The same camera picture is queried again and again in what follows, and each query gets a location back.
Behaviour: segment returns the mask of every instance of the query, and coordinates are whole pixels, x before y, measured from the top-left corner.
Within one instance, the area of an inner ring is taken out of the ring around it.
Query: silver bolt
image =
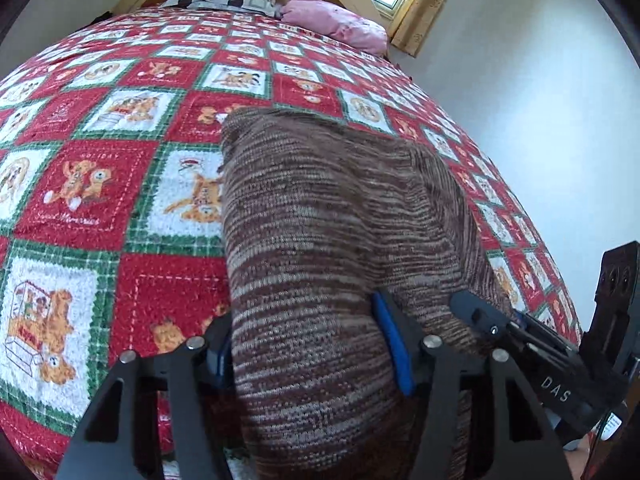
[[[199,335],[195,335],[187,339],[187,348],[189,350],[197,350],[204,346],[204,338]]]
[[[499,363],[505,363],[509,360],[509,353],[502,348],[496,348],[492,352],[491,357],[493,357]]]
[[[125,350],[122,354],[120,354],[120,362],[123,364],[130,363],[136,360],[138,354],[134,350]]]
[[[442,346],[442,339],[436,335],[428,335],[424,337],[422,344],[427,348],[440,348]]]

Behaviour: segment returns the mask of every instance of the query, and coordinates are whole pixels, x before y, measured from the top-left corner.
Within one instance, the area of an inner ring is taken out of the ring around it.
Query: brown knitted sweater
[[[223,228],[245,442],[261,478],[395,479],[423,416],[394,381],[370,294],[481,352],[448,308],[508,312],[465,195],[427,147],[299,112],[245,108],[222,132]],[[460,400],[451,478],[465,461]]]

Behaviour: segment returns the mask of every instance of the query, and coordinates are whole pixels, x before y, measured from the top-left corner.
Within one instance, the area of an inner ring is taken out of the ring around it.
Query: bed
[[[123,350],[170,351],[228,310],[218,143],[239,107],[301,109],[429,146],[466,192],[513,307],[579,342],[520,202],[399,68],[274,18],[162,1],[121,0],[115,17],[0,83],[0,426],[41,478]],[[371,0],[327,1],[380,18]],[[248,478],[246,456],[234,457]]]

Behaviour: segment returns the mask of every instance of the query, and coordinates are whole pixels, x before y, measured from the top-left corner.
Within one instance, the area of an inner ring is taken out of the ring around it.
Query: wall
[[[0,78],[119,0],[31,0],[0,44]]]
[[[640,70],[596,0],[447,0],[414,76],[500,169],[588,328],[605,250],[640,240]]]

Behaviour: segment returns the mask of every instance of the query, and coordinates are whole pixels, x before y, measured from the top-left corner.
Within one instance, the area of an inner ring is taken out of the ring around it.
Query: yellow curtain
[[[388,28],[391,44],[417,56],[444,0],[404,0]]]

